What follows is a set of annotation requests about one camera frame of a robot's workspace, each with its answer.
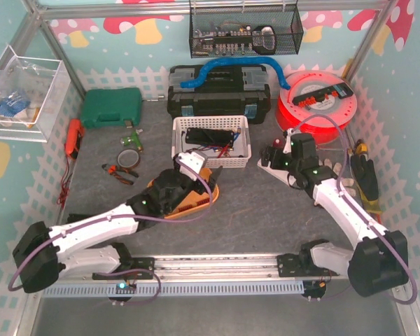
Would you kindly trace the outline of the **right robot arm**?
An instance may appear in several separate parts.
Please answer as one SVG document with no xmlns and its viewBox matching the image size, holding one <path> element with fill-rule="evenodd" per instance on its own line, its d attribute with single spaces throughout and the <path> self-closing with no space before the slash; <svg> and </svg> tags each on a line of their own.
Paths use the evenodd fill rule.
<svg viewBox="0 0 420 336">
<path fill-rule="evenodd" d="M 262 149 L 258 166 L 287 186 L 305 191 L 342 229 L 352 248 L 329 241 L 307 244 L 300 270 L 316 267 L 346 276 L 362 297 L 402 286 L 409 280 L 407 240 L 387 230 L 350 196 L 335 171 L 324 165 L 311 134 L 288 130 L 282 147 Z"/>
</svg>

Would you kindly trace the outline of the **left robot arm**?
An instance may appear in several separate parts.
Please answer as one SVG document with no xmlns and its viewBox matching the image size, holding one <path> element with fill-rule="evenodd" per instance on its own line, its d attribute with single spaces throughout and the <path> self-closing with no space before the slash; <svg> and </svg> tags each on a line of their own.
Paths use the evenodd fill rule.
<svg viewBox="0 0 420 336">
<path fill-rule="evenodd" d="M 31 224 L 13 249 L 17 269 L 8 290 L 36 293 L 76 270 L 103 278 L 134 276 L 138 271 L 130 269 L 131 257 L 117 247 L 98 249 L 97 245 L 157 223 L 172 223 L 170 213 L 190 193 L 213 195 L 223 170 L 219 167 L 203 178 L 200 172 L 207 157 L 198 150 L 175 155 L 173 163 L 150 186 L 112 210 L 64 225 Z"/>
</svg>

